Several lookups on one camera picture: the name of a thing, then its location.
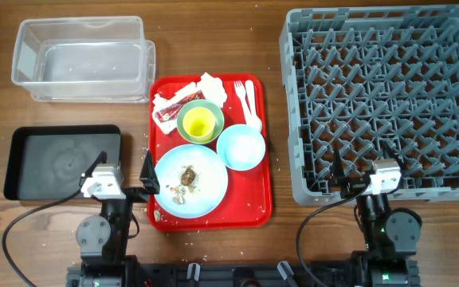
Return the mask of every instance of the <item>yellow cup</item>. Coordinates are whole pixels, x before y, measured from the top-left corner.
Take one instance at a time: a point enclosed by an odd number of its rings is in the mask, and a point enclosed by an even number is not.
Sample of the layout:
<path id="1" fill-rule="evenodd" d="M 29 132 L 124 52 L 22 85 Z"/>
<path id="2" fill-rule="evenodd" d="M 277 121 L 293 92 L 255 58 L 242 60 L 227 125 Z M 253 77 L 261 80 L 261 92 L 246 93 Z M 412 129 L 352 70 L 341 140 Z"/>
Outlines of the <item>yellow cup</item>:
<path id="1" fill-rule="evenodd" d="M 215 116 L 208 108 L 197 107 L 185 114 L 182 124 L 190 140 L 203 144 L 214 135 Z"/>

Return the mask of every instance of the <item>gray plastic crate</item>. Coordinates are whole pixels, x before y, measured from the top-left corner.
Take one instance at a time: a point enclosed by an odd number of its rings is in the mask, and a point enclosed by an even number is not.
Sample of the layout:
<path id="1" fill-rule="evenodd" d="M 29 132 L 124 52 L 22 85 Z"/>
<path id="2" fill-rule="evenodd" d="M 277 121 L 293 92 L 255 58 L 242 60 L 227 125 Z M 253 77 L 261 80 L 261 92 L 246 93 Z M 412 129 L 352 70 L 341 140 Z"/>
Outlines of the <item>gray plastic crate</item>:
<path id="1" fill-rule="evenodd" d="M 459 200 L 459 5 L 291 10 L 279 45 L 299 204 L 340 200 L 334 144 L 357 176 L 382 141 L 409 168 L 390 199 Z"/>

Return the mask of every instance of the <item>wooden surface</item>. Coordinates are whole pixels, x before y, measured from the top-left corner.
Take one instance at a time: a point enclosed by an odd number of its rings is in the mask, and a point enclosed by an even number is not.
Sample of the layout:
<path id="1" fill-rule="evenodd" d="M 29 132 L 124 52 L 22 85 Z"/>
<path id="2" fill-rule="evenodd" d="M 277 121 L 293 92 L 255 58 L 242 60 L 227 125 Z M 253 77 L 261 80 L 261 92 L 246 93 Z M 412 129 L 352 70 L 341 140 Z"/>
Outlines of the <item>wooden surface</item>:
<path id="1" fill-rule="evenodd" d="M 270 131 L 274 212 L 261 228 L 162 234 L 152 228 L 135 206 L 141 233 L 129 242 L 127 253 L 142 263 L 204 264 L 297 262 L 295 233 L 313 208 L 299 207 L 292 198 L 288 166 L 288 120 L 281 83 L 278 39 L 286 13 L 293 8 L 322 6 L 428 5 L 430 1 L 159 1 L 94 3 L 83 0 L 0 1 L 0 285 L 24 285 L 7 263 L 2 231 L 8 223 L 38 203 L 5 200 L 2 194 L 12 133 L 21 126 L 59 124 L 116 124 L 124 134 L 123 169 L 127 185 L 139 185 L 142 146 L 147 133 L 145 104 L 38 103 L 10 80 L 18 26 L 27 18 L 137 15 L 145 37 L 157 49 L 157 75 L 253 73 L 265 86 Z M 424 221 L 418 243 L 423 286 L 459 286 L 459 202 L 394 202 L 418 212 Z M 79 266 L 80 249 L 74 230 L 81 220 L 97 214 L 92 203 L 72 202 L 35 214 L 10 233 L 10 253 L 38 285 L 65 285 L 67 267 Z M 351 206 L 323 213 L 304 230 L 308 260 L 347 258 L 364 248 Z M 207 262 L 202 258 L 207 255 Z"/>

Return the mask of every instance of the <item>green bowl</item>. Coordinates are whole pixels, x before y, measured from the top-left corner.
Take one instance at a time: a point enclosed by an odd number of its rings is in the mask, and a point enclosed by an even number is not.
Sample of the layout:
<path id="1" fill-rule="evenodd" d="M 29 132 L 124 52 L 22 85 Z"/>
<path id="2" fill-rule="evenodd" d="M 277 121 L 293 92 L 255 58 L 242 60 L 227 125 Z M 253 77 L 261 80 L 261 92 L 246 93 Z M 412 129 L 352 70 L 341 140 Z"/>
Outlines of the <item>green bowl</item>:
<path id="1" fill-rule="evenodd" d="M 207 141 L 206 143 L 195 143 L 189 139 L 189 135 L 187 135 L 187 132 L 183 129 L 183 117 L 187 112 L 189 112 L 192 108 L 208 108 L 215 116 L 215 127 L 214 127 L 214 135 L 212 136 L 212 139 Z M 183 108 L 180 110 L 178 113 L 178 117 L 176 119 L 176 128 L 178 129 L 178 132 L 182 136 L 183 139 L 188 141 L 189 143 L 193 144 L 209 144 L 221 134 L 222 129 L 224 128 L 224 115 L 222 114 L 222 110 L 214 103 L 212 103 L 209 100 L 193 100 L 186 105 L 183 106 Z"/>

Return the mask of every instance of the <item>plastic bin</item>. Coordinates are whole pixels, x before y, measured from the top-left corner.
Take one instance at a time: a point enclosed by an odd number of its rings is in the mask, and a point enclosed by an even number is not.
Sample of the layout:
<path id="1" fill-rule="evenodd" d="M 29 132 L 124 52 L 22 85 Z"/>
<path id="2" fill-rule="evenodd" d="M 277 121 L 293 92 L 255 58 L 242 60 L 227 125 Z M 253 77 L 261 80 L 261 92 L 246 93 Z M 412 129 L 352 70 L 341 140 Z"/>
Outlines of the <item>plastic bin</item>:
<path id="1" fill-rule="evenodd" d="M 291 10 L 279 44 L 299 204 L 340 200 L 335 144 L 361 176 L 383 141 L 409 168 L 391 200 L 459 200 L 459 5 Z"/>
<path id="2" fill-rule="evenodd" d="M 12 81 L 38 101 L 147 102 L 155 46 L 139 17 L 22 22 Z"/>

